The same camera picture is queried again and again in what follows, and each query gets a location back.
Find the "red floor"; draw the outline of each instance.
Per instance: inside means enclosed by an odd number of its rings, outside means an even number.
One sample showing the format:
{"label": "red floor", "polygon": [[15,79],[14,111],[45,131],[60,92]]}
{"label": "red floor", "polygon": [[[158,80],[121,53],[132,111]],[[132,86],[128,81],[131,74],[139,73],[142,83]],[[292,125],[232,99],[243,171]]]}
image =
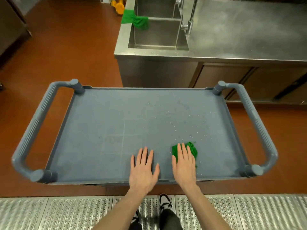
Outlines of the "red floor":
{"label": "red floor", "polygon": [[[26,16],[33,34],[0,68],[0,197],[122,195],[128,187],[31,183],[11,166],[11,156],[52,81],[78,78],[83,85],[122,87],[113,52],[121,17],[99,2],[44,0]],[[71,90],[59,90],[27,158],[44,168]],[[241,105],[229,106],[251,162],[264,153]],[[257,106],[274,141],[279,160],[262,177],[202,182],[203,193],[307,193],[307,110],[303,106]],[[156,186],[151,194],[181,194],[177,185]]]}

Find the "left hand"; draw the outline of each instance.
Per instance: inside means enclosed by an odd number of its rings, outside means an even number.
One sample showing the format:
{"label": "left hand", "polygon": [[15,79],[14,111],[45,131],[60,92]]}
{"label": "left hand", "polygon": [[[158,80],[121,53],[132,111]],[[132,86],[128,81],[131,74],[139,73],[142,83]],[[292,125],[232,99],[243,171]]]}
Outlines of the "left hand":
{"label": "left hand", "polygon": [[131,170],[129,177],[130,189],[136,190],[138,192],[144,191],[144,197],[150,192],[158,181],[158,176],[160,173],[159,164],[156,165],[154,174],[151,171],[151,163],[153,160],[153,153],[151,150],[147,159],[147,147],[144,150],[141,148],[138,152],[136,158],[136,165],[134,165],[134,155],[131,157]]}

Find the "green cloth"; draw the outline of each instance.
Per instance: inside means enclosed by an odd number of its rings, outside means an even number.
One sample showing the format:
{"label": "green cloth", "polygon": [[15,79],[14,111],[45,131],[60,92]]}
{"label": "green cloth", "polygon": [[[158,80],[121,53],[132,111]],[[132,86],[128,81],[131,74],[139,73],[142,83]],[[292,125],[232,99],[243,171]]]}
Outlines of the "green cloth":
{"label": "green cloth", "polygon": [[[187,142],[187,143],[185,144],[185,147],[187,147],[187,146],[190,147],[191,154],[194,156],[194,158],[195,158],[195,160],[196,160],[198,152],[197,152],[197,150],[196,150],[194,144],[193,144],[192,142]],[[178,149],[177,149],[177,145],[174,145],[174,146],[172,147],[172,152],[173,152],[173,155],[174,155],[175,158],[176,158],[176,161],[178,162]]]}
{"label": "green cloth", "polygon": [[122,15],[122,24],[132,23],[136,28],[146,30],[148,28],[148,17],[136,16],[134,10],[125,9]]}

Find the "stainless steel sink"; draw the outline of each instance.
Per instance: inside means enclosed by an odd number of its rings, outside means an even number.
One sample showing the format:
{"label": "stainless steel sink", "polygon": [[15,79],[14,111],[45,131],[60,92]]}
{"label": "stainless steel sink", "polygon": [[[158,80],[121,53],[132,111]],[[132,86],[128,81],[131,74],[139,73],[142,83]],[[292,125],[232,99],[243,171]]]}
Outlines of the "stainless steel sink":
{"label": "stainless steel sink", "polygon": [[134,10],[138,16],[180,19],[176,0],[136,0]]}
{"label": "stainless steel sink", "polygon": [[189,50],[179,19],[149,18],[149,28],[140,30],[131,26],[128,48]]}

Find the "sneaker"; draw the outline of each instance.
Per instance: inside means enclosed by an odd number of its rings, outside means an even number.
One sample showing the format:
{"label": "sneaker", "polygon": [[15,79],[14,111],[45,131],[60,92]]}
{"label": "sneaker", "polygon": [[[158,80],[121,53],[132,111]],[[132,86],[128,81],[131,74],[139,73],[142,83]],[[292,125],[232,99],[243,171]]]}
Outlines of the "sneaker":
{"label": "sneaker", "polygon": [[140,222],[140,211],[137,209],[132,220],[131,223],[133,223],[134,221]]}
{"label": "sneaker", "polygon": [[171,209],[173,207],[171,200],[166,194],[160,194],[159,204],[160,204],[161,211],[165,209]]}

